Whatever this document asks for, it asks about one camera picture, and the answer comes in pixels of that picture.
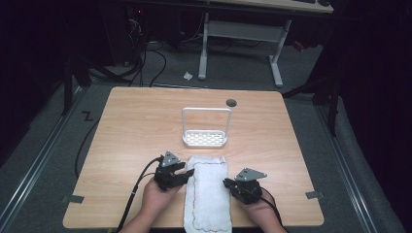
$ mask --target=folded cloth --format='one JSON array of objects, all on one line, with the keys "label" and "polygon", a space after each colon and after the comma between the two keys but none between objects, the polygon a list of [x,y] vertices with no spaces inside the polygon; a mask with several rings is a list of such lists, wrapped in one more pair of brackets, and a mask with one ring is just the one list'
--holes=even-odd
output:
[{"label": "folded cloth", "polygon": [[193,156],[187,169],[193,168],[185,201],[186,232],[230,233],[230,194],[223,184],[226,161],[223,157]]}]

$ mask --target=desk leg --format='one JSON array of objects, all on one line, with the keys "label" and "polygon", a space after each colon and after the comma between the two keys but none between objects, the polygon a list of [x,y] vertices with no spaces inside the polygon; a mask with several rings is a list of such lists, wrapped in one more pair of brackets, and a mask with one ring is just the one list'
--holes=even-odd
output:
[{"label": "desk leg", "polygon": [[274,55],[269,56],[269,62],[270,62],[270,67],[272,68],[272,75],[273,79],[275,80],[275,85],[277,87],[282,87],[283,82],[282,82],[282,77],[279,72],[279,67],[278,67],[278,59],[282,51],[282,47],[285,43],[286,37],[288,36],[289,28],[291,27],[292,20],[289,19],[286,21],[285,26],[283,27],[282,33],[280,35],[280,40],[278,43],[278,48],[275,51]]},{"label": "desk leg", "polygon": [[203,26],[203,48],[200,54],[199,76],[200,80],[206,80],[207,69],[207,39],[209,33],[209,13],[205,13],[205,22]]}]

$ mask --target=hand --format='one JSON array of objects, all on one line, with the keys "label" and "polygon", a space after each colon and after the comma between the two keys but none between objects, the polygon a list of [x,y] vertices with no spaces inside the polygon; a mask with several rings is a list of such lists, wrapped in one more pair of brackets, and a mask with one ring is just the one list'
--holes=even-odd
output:
[{"label": "hand", "polygon": [[166,209],[181,186],[161,190],[155,180],[146,184],[143,191],[142,207],[139,213],[121,230],[121,233],[147,233],[150,231],[155,219]]},{"label": "hand", "polygon": [[[272,203],[272,205],[276,206],[274,203],[272,196],[266,191],[262,190],[262,198],[266,199],[268,202]],[[249,218],[256,223],[264,233],[286,233],[287,231],[279,222],[279,219],[276,217],[275,212],[273,209],[262,200],[254,204],[245,205],[239,200],[237,200],[239,205],[242,207],[243,210],[246,211]]]},{"label": "hand", "polygon": [[151,178],[148,184],[146,184],[143,192],[142,208],[140,209],[140,212],[158,217],[181,188],[181,186],[177,186],[169,188],[167,191],[163,191],[158,187],[157,182]]}]

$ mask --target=wooden table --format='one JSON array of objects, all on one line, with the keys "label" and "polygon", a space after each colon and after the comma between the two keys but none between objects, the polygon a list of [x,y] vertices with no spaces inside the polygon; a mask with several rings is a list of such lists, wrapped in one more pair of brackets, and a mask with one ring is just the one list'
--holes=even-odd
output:
[{"label": "wooden table", "polygon": [[[228,140],[221,149],[191,149],[182,140],[182,108],[228,108],[234,99]],[[285,225],[321,225],[324,217],[284,100],[275,91],[115,87],[90,146],[74,195],[63,220],[68,228],[117,227],[144,167],[172,151],[183,161],[192,155],[224,156],[228,177],[244,167],[267,174],[258,180],[276,199]],[[148,172],[153,172],[153,165]],[[129,217],[141,205],[144,178]],[[182,188],[154,227],[182,227],[186,189]],[[233,227],[254,226],[231,198]]]}]

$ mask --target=wire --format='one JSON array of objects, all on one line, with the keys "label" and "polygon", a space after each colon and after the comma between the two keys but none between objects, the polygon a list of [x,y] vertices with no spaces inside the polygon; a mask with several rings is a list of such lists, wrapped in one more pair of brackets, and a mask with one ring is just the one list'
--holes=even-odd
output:
[{"label": "wire", "polygon": [[[276,203],[276,202],[275,202],[275,198],[272,196],[272,194],[270,194],[270,192],[269,192],[268,190],[264,189],[263,187],[261,187],[261,189],[263,189],[263,190],[265,190],[267,193],[269,193],[269,195],[270,195],[270,196],[272,197],[272,199],[273,199],[273,203]],[[249,193],[249,194],[251,194],[251,195],[253,195],[253,196],[255,196],[255,197],[257,197],[258,199],[262,200],[262,201],[265,202],[267,205],[269,205],[270,208],[272,208],[273,212],[275,213],[276,218],[278,218],[279,223],[281,223],[281,225],[283,226],[282,219],[281,219],[281,215],[280,215],[280,213],[279,213],[279,211],[278,211],[278,208],[276,208],[275,205],[273,205],[272,203],[270,203],[268,200],[264,199],[263,197],[257,196],[256,194],[252,193],[251,191],[249,191],[249,190],[247,190],[247,189],[242,189],[242,190],[243,190],[243,191],[246,191],[247,193]]]},{"label": "wire", "polygon": [[[147,52],[147,48],[145,48],[145,53],[144,53],[145,58],[143,58],[143,66],[145,66],[145,64],[146,64],[146,58],[147,58],[146,52]],[[139,86],[143,87],[143,70],[140,71]]]},{"label": "wire", "polygon": [[197,49],[202,46],[202,42],[199,42],[198,40],[201,39],[203,36],[194,38],[191,41],[185,41],[184,43],[181,43],[182,47],[189,48],[189,49]]},{"label": "wire", "polygon": [[233,44],[233,40],[232,39],[227,39],[227,38],[211,38],[212,40],[210,40],[211,42],[215,42],[217,44],[217,46],[226,46],[226,48],[222,49],[222,50],[214,50],[212,49],[212,45],[208,45],[208,50],[210,51],[216,51],[216,52],[223,52],[223,51],[227,51],[232,47]]},{"label": "wire", "polygon": [[203,18],[204,18],[204,17],[205,17],[205,14],[203,13],[203,14],[202,14],[202,17],[200,18],[199,26],[197,27],[197,30],[196,30],[196,32],[193,34],[193,36],[192,36],[191,38],[187,39],[187,40],[182,41],[181,43],[189,42],[189,41],[193,41],[193,40],[197,40],[197,39],[203,37],[203,36],[198,36],[198,37],[196,37],[196,36],[199,34],[200,28],[202,27],[202,22],[203,22]]},{"label": "wire", "polygon": [[253,44],[249,45],[248,43],[246,43],[245,40],[233,40],[232,43],[235,46],[248,47],[248,48],[261,47],[261,46],[269,44],[269,42],[264,42],[264,41],[253,41]]},{"label": "wire", "polygon": [[131,204],[133,203],[134,196],[136,195],[137,188],[139,188],[140,181],[143,180],[146,176],[149,175],[149,174],[145,175],[148,168],[155,162],[161,162],[161,158],[162,157],[157,157],[157,158],[153,159],[152,161],[150,161],[148,163],[148,165],[146,165],[145,169],[143,169],[142,173],[140,174],[139,179],[137,180],[136,184],[133,187],[133,190],[130,193],[129,200],[127,201],[126,208],[124,209],[123,216],[121,217],[121,221],[120,221],[119,226],[118,226],[118,232],[120,232],[121,229],[123,228],[123,225],[124,225],[124,222],[126,221],[127,215],[129,213],[129,210],[130,210],[130,207],[131,207]]},{"label": "wire", "polygon": [[147,176],[149,176],[149,175],[154,175],[154,174],[155,174],[155,173],[148,173],[148,174],[146,174],[145,176],[143,176],[142,179],[145,178],[145,177],[147,177]]},{"label": "wire", "polygon": [[166,57],[161,54],[160,52],[156,51],[156,50],[150,50],[151,52],[155,52],[157,54],[159,54],[161,57],[163,57],[164,59],[164,65],[163,68],[160,70],[160,72],[152,79],[151,83],[149,84],[149,87],[152,87],[152,85],[154,84],[155,80],[160,76],[160,74],[164,71],[164,69],[166,68]]},{"label": "wire", "polygon": [[88,130],[86,136],[83,138],[82,144],[79,147],[78,153],[76,155],[76,160],[75,160],[75,175],[76,175],[76,179],[79,178],[79,167],[78,167],[78,163],[79,163],[79,157],[80,157],[80,153],[83,149],[83,147],[85,146],[86,143],[86,139],[88,138],[88,135],[90,135],[91,131],[93,130],[94,127],[96,127],[97,123],[100,121],[100,118],[94,122],[94,124],[91,126],[91,128]]},{"label": "wire", "polygon": [[128,84],[128,86],[132,86],[132,85],[133,85],[134,80],[136,79],[136,77],[137,77],[139,74],[140,74],[140,76],[142,76],[142,69],[143,69],[143,66],[144,66],[145,64],[143,63],[142,57],[140,57],[140,55],[139,55],[139,57],[138,57],[138,62],[139,62],[139,64],[140,64],[139,69],[137,70],[137,72],[136,72],[136,74],[133,76],[133,78],[130,80],[130,83]]},{"label": "wire", "polygon": [[152,42],[148,42],[148,44],[160,44],[160,46],[156,49],[151,49],[148,51],[155,51],[155,50],[161,50],[164,47],[164,43],[162,41],[152,41]]}]

